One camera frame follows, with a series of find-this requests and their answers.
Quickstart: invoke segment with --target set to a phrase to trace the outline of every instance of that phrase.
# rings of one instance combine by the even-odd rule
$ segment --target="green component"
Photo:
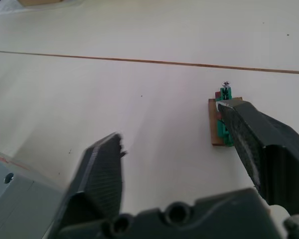
[[[222,100],[230,100],[232,99],[231,96],[231,88],[220,88],[220,97],[216,98],[216,101],[222,101]],[[224,125],[224,123],[220,120],[217,121],[217,134],[218,137],[221,137],[224,139],[224,144],[228,147],[233,146],[233,139],[230,135],[230,133],[227,130],[227,127]]]

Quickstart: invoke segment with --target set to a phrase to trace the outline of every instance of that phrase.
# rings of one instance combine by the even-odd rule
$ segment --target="small wooden block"
[[[235,97],[234,99],[243,100],[242,97]],[[211,144],[214,146],[226,146],[224,140],[217,135],[217,109],[215,99],[208,99],[208,111]]]

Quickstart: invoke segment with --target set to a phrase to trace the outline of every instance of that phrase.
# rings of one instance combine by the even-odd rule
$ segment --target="white surface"
[[[85,0],[0,15],[0,50],[299,70],[299,0]]]
[[[131,213],[249,187],[235,149],[210,144],[223,80],[299,132],[299,75],[0,53],[0,151],[66,187],[84,148],[121,132]]]

